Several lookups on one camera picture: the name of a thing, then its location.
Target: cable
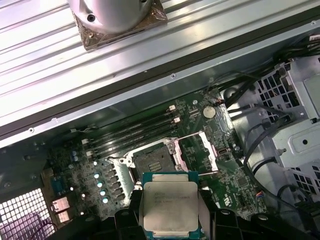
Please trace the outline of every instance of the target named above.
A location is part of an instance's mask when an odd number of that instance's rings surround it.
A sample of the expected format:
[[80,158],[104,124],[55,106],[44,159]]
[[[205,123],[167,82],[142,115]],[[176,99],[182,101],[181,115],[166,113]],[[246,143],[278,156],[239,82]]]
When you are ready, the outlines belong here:
[[295,44],[294,46],[286,47],[277,51],[273,55],[273,61],[268,63],[264,68],[260,68],[259,70],[247,75],[242,74],[243,76],[250,77],[251,80],[245,80],[245,79],[243,80],[243,79],[236,78],[225,84],[217,85],[217,87],[219,91],[223,91],[236,84],[244,82],[244,84],[230,98],[228,98],[225,101],[226,107],[229,108],[231,105],[236,103],[243,96],[243,94],[256,82],[258,78],[260,79],[261,77],[274,71],[276,65],[280,63],[285,63],[289,59],[309,57],[309,56],[315,56],[315,55],[320,55],[319,39],[312,40],[312,41],[310,40],[301,41]]
[[280,111],[280,110],[274,109],[272,107],[268,107],[268,106],[260,105],[260,104],[256,104],[256,103],[255,104],[247,104],[247,105],[241,106],[241,107],[236,108],[236,109],[228,110],[228,113],[229,114],[233,114],[233,113],[242,112],[242,111],[245,111],[245,110],[248,110],[248,109],[254,109],[254,108],[264,109],[267,112],[270,112],[272,114],[278,115],[279,117],[284,117],[284,116],[288,115],[284,111]]
[[245,134],[244,136],[244,140],[243,140],[243,144],[244,146],[246,147],[247,146],[247,141],[248,141],[248,138],[249,138],[249,135],[250,133],[253,131],[253,130],[256,130],[257,128],[259,128],[260,126],[264,126],[265,124],[264,123],[259,123],[253,127],[251,127]]
[[37,231],[35,231],[34,234],[31,235],[30,240],[32,240],[36,236],[36,234],[47,225],[53,225],[55,230],[58,229],[57,225],[54,224],[53,222],[46,222],[41,227],[39,227],[39,229]]
[[[282,194],[284,193],[284,191],[287,188],[294,188],[296,190],[299,190],[305,196],[305,198],[308,200],[308,202],[310,202],[310,203],[314,202],[312,197],[305,190],[303,190],[302,188],[300,188],[296,185],[292,185],[292,184],[286,184],[286,185],[280,187],[276,196],[281,199]],[[280,212],[280,210],[281,210],[281,205],[278,203],[278,212]]]
[[262,191],[258,192],[256,195],[255,195],[255,208],[258,210],[259,212],[259,204],[258,204],[258,199],[262,199],[264,198],[265,195]]
[[264,160],[263,162],[260,162],[255,168],[254,170],[252,171],[253,175],[256,175],[257,171],[263,166],[263,165],[266,165],[268,163],[276,163],[276,158],[275,157],[271,157],[267,160]]
[[239,107],[239,108],[235,108],[235,109],[228,110],[228,113],[229,113],[229,114],[234,114],[234,113],[242,112],[242,111],[245,111],[245,110],[248,110],[248,109],[252,109],[252,107],[251,107],[250,104],[241,106],[241,107]]
[[265,139],[268,135],[272,134],[274,131],[276,131],[279,127],[284,125],[287,122],[286,118],[280,118],[278,121],[276,121],[271,127],[263,131],[263,133],[260,134],[260,136],[252,143],[250,146],[247,154],[245,155],[245,158],[243,160],[243,170],[246,173],[246,175],[257,185],[258,188],[260,188],[266,195],[269,195],[271,198],[276,200],[277,202],[289,207],[292,210],[295,210],[296,208],[292,206],[290,203],[282,200],[278,196],[274,195],[272,192],[270,192],[268,189],[266,189],[254,176],[253,172],[250,170],[248,166],[249,158],[251,157],[252,153],[255,151],[257,146],[262,142],[263,139]]

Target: ventilation grille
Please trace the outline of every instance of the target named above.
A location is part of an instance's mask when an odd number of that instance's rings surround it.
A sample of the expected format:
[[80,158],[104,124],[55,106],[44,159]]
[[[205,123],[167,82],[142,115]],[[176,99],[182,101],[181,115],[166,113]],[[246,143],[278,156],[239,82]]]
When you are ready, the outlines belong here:
[[40,188],[1,203],[0,220],[2,240],[43,240],[55,231]]
[[314,170],[314,174],[316,176],[315,185],[317,186],[319,192],[320,192],[320,169],[317,166],[312,166],[312,169]]
[[292,168],[292,173],[296,184],[298,187],[305,190],[308,194],[315,194],[320,196],[320,178],[314,179],[313,177],[302,174],[301,169],[299,167]]
[[[256,88],[259,98],[266,107],[283,111],[300,105],[292,85],[288,83],[287,71],[282,67],[281,75],[277,70],[267,77],[257,81]],[[267,112],[268,117],[274,123],[278,116]]]

